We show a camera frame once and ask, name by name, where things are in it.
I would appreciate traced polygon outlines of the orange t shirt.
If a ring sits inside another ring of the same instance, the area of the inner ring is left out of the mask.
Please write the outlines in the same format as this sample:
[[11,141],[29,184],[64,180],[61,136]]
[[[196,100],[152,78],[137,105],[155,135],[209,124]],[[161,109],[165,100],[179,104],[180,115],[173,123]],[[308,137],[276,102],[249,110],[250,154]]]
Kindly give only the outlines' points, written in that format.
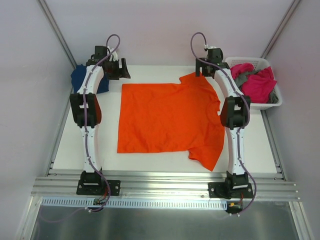
[[179,80],[122,85],[117,152],[187,151],[189,159],[213,171],[225,142],[221,102],[203,75]]

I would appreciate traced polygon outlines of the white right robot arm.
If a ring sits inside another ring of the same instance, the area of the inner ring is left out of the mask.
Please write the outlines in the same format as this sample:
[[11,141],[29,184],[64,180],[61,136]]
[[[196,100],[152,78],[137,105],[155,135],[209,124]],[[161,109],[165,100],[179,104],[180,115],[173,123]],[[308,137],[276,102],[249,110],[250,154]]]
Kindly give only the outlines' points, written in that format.
[[205,46],[206,57],[195,60],[195,74],[212,77],[219,85],[224,103],[220,122],[228,141],[228,168],[224,182],[210,183],[209,194],[223,199],[252,199],[254,191],[244,167],[244,130],[250,121],[249,96],[243,95],[233,80],[229,65],[220,48]]

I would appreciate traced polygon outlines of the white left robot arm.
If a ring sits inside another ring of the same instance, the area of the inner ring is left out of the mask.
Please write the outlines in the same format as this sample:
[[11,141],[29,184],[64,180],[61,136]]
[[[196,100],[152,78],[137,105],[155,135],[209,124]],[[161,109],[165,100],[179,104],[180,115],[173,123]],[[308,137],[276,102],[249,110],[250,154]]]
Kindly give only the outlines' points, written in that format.
[[98,129],[102,110],[97,95],[108,92],[109,81],[129,79],[125,58],[118,58],[117,50],[98,45],[85,65],[77,65],[71,73],[73,93],[69,102],[74,123],[79,127],[84,148],[84,165],[77,195],[104,198],[120,194],[120,180],[105,180],[103,161],[99,155]]

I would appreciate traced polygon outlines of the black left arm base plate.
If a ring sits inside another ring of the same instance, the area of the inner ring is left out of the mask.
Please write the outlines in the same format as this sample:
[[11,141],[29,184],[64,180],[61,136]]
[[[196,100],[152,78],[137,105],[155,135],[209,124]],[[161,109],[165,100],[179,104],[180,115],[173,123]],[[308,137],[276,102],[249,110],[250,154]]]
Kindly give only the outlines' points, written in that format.
[[[121,189],[120,180],[108,180],[110,187],[110,196],[119,196]],[[76,194],[81,196],[103,196],[104,194],[109,194],[107,184],[103,181],[102,183],[85,183],[78,182],[76,189]]]

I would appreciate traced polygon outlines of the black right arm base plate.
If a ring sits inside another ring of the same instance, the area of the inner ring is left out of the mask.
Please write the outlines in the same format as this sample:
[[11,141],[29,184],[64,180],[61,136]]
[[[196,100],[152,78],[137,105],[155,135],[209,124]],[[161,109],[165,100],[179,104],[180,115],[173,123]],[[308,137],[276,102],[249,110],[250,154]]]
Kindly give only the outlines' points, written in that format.
[[221,198],[227,200],[240,198],[252,199],[254,196],[250,183],[247,187],[231,189],[225,182],[209,182],[208,194],[210,198]]

